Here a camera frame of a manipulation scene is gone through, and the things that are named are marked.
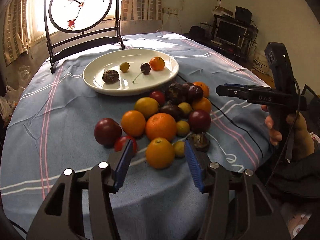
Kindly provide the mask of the dark red plum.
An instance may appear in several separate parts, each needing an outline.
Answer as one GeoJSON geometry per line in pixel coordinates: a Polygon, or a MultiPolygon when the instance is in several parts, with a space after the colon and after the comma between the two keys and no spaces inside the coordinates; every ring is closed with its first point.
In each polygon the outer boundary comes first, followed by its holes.
{"type": "Polygon", "coordinates": [[[210,114],[204,110],[198,109],[189,114],[188,123],[190,130],[194,133],[208,131],[212,120],[210,114]]]}

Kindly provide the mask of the red cherry tomato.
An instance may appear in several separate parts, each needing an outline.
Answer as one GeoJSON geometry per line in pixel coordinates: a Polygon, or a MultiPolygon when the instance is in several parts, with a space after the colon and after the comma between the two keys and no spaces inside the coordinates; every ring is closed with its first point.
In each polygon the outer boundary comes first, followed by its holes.
{"type": "Polygon", "coordinates": [[[119,137],[116,140],[116,142],[114,143],[114,151],[120,152],[123,149],[123,147],[127,144],[128,140],[131,140],[133,142],[133,154],[135,155],[138,151],[138,145],[137,145],[135,138],[133,138],[129,135],[119,137]]]}

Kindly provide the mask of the large mandarin orange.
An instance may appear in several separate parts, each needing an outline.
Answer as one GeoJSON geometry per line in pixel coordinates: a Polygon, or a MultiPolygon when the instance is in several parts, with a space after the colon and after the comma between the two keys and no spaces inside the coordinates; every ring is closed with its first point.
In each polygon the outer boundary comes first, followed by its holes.
{"type": "Polygon", "coordinates": [[[146,122],[145,133],[150,141],[156,138],[164,138],[171,142],[177,133],[176,121],[169,114],[157,113],[146,122]]]}

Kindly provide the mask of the large dark plum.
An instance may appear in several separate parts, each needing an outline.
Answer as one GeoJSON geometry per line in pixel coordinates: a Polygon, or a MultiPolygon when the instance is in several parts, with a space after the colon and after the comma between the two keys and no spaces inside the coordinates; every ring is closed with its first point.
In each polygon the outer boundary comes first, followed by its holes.
{"type": "Polygon", "coordinates": [[[113,147],[114,143],[121,135],[121,127],[111,118],[101,119],[94,128],[94,137],[97,143],[106,147],[113,147]]]}

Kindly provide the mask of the yellow-orange tomato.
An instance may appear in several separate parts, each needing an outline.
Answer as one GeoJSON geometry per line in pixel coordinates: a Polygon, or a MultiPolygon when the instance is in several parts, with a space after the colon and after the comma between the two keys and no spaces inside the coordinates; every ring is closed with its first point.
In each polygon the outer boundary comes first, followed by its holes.
{"type": "Polygon", "coordinates": [[[138,99],[134,106],[134,110],[142,113],[146,119],[158,113],[158,109],[158,102],[150,97],[138,99]]]}

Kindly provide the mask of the dark cherry with stem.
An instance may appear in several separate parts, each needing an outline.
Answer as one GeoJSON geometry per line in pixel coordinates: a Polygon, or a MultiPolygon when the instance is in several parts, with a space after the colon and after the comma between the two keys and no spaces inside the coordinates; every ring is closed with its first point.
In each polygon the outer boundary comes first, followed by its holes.
{"type": "Polygon", "coordinates": [[[132,80],[132,83],[135,83],[135,81],[141,76],[141,75],[149,75],[151,71],[151,67],[148,63],[144,62],[140,65],[140,73],[132,80]]]}

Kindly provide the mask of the small orange kumquat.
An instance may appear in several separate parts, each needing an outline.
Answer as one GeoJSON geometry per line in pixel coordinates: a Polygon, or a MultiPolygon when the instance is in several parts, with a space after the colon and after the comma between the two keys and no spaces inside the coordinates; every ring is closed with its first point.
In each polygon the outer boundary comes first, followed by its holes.
{"type": "Polygon", "coordinates": [[[146,120],[139,111],[127,111],[121,119],[123,131],[132,137],[140,137],[144,133],[146,120]]]}

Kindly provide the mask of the small yellow fruit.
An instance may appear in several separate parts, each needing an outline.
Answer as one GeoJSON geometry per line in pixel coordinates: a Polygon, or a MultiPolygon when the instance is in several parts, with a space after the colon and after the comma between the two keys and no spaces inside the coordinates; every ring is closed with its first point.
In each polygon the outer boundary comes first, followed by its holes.
{"type": "Polygon", "coordinates": [[[120,64],[120,71],[123,73],[127,73],[129,71],[130,68],[130,64],[128,62],[123,62],[120,64]]]}

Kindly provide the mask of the dark wrinkled passion fruit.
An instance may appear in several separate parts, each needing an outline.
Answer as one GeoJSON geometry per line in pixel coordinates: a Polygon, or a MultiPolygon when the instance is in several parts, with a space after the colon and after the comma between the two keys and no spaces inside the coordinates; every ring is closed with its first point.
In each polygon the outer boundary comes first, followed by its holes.
{"type": "Polygon", "coordinates": [[[107,70],[103,73],[104,83],[111,85],[119,80],[119,73],[116,70],[107,70]]]}

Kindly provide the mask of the dark monitor on shelf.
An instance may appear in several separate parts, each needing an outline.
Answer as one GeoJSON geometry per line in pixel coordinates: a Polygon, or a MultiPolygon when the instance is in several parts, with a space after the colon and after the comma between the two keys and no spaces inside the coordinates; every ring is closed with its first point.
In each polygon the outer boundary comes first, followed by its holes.
{"type": "Polygon", "coordinates": [[[247,30],[247,27],[219,18],[216,22],[213,41],[242,48],[247,30]]]}

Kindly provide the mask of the white oval plate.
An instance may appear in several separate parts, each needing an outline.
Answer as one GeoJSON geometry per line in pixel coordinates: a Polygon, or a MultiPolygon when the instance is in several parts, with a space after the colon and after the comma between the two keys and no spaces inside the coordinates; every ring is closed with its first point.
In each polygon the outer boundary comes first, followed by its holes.
{"type": "Polygon", "coordinates": [[[151,49],[125,49],[102,55],[90,62],[83,71],[84,83],[98,93],[111,96],[129,96],[148,92],[176,77],[179,71],[178,62],[163,52],[151,49]],[[132,80],[140,73],[140,65],[148,63],[153,57],[159,56],[165,61],[162,71],[151,70],[149,75],[141,75],[135,83],[132,80]],[[120,64],[128,62],[129,71],[120,71],[120,64]],[[116,70],[119,80],[111,85],[104,83],[103,73],[116,70]]]}

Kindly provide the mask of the right checked curtain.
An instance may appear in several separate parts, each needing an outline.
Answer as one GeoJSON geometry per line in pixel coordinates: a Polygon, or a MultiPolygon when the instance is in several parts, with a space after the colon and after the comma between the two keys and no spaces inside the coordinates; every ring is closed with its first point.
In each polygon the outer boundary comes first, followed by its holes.
{"type": "Polygon", "coordinates": [[[120,20],[162,20],[162,0],[121,0],[120,20]]]}

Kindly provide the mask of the checked curtain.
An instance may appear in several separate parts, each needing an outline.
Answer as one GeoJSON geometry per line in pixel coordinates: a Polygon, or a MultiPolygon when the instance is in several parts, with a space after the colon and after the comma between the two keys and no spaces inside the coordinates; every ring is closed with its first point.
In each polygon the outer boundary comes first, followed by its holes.
{"type": "Polygon", "coordinates": [[[121,0],[120,20],[162,20],[162,0],[121,0]]]}
{"type": "Polygon", "coordinates": [[[27,0],[11,0],[6,8],[2,42],[6,66],[28,52],[26,8],[27,0]]]}

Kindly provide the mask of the bird painting screen stand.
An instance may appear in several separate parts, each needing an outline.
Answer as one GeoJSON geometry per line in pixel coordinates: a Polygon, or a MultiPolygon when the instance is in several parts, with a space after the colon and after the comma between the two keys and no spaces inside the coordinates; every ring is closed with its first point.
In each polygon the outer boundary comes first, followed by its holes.
{"type": "Polygon", "coordinates": [[[73,54],[118,43],[120,0],[43,0],[44,28],[50,71],[73,54]]]}

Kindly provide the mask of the left checked curtain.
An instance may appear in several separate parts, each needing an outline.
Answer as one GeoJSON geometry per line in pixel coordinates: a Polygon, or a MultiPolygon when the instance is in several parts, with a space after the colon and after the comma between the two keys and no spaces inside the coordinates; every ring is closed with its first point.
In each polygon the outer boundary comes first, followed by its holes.
{"type": "Polygon", "coordinates": [[[6,8],[2,42],[6,66],[28,52],[26,8],[27,0],[11,0],[6,8]]]}

